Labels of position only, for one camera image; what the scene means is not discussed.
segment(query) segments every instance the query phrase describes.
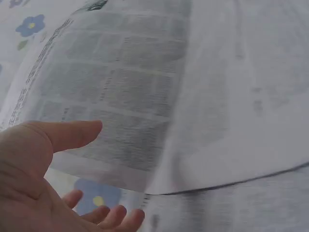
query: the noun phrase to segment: newspaper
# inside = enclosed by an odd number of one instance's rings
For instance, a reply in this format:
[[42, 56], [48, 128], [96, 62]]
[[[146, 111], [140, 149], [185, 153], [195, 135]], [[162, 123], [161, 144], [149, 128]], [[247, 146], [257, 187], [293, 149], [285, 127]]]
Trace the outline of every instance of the newspaper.
[[306, 232], [309, 167], [212, 190], [148, 196], [142, 232]]
[[100, 119], [98, 139], [53, 167], [150, 194], [301, 165], [308, 9], [305, 0], [91, 2], [29, 53], [2, 128]]

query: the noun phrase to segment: blue flower print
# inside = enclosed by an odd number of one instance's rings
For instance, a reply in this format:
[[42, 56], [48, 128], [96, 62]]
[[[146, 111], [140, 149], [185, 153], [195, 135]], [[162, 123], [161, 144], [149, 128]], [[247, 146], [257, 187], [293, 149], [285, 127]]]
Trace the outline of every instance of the blue flower print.
[[85, 179], [77, 180], [74, 188], [84, 192], [83, 198], [76, 206], [79, 215], [89, 213], [101, 205], [114, 207], [119, 204], [121, 199], [121, 189]]
[[15, 31], [20, 32], [22, 37], [28, 37], [39, 32], [44, 27], [44, 15], [40, 14], [36, 17], [27, 17]]
[[15, 6], [19, 6], [22, 2], [23, 2], [23, 0], [11, 0], [10, 1], [10, 8], [13, 8]]

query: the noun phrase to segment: yellow flower center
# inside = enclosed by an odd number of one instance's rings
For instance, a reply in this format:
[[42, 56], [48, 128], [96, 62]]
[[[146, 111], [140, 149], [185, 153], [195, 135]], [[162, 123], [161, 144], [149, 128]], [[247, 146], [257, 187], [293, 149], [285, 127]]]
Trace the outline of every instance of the yellow flower center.
[[35, 26], [35, 23], [29, 23], [29, 25], [28, 25], [28, 27], [29, 27], [30, 29], [34, 28], [34, 26]]
[[93, 201], [93, 204], [95, 204], [96, 206], [104, 205], [104, 200], [100, 196], [94, 197], [92, 201]]

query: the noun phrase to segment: palm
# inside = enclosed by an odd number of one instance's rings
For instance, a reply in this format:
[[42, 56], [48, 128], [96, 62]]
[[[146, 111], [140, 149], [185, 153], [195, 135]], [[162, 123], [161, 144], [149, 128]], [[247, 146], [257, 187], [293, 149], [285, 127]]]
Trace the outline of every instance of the palm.
[[82, 197], [73, 191], [61, 199], [44, 174], [53, 153], [84, 146], [101, 130], [99, 122], [30, 123], [0, 135], [0, 229], [45, 232], [135, 232], [143, 212], [125, 217], [118, 206], [102, 206], [78, 216], [72, 208]]

